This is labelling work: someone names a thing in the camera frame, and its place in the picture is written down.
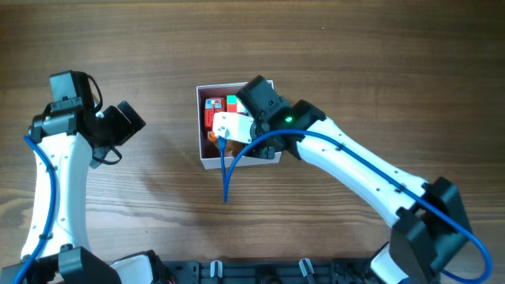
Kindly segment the brown plush bear toy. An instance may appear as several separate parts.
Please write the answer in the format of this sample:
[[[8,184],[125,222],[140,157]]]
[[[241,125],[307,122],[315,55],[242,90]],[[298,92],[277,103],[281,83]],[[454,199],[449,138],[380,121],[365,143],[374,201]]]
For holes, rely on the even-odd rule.
[[[215,147],[218,149],[218,152],[220,152],[221,148],[219,146],[219,140],[212,131],[208,132],[208,139],[215,145]],[[243,143],[234,140],[227,140],[226,146],[224,148],[224,156],[236,157],[244,147],[245,144]]]

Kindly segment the multicolour puzzle cube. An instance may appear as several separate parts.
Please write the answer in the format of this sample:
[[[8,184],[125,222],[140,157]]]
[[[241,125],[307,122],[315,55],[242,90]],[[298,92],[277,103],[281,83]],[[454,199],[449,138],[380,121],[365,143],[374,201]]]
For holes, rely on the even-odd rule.
[[[226,111],[230,113],[244,114],[246,116],[249,115],[249,112],[236,95],[228,95],[226,97]]]

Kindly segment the red toy fire truck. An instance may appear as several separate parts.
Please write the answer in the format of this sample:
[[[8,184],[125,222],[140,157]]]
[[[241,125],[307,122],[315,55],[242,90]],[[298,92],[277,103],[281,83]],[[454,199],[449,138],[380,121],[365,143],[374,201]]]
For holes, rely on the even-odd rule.
[[[224,97],[211,97],[204,102],[204,128],[209,132],[212,130],[214,114],[226,110],[226,99]]]

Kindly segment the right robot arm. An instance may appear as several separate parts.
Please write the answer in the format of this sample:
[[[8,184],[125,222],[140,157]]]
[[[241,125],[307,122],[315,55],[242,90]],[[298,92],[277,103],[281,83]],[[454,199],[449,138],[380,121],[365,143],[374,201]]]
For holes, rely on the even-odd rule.
[[[437,209],[468,230],[458,186],[444,177],[433,183],[399,170],[342,130],[319,108],[300,100],[290,104],[258,76],[237,93],[252,115],[251,134],[276,131],[264,145],[328,172],[367,202],[391,228],[391,238],[370,267],[383,282],[408,278],[434,283],[467,239],[433,213]]]

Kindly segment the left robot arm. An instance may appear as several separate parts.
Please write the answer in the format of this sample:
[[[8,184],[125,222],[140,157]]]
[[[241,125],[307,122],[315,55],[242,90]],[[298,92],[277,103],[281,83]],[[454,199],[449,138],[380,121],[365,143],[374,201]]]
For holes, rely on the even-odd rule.
[[[89,169],[107,165],[144,120],[126,102],[103,107],[95,79],[80,71],[50,76],[53,100],[32,119],[24,140],[36,157],[32,221],[19,264],[4,267],[3,283],[155,283],[152,252],[108,264],[90,249],[86,226]]]

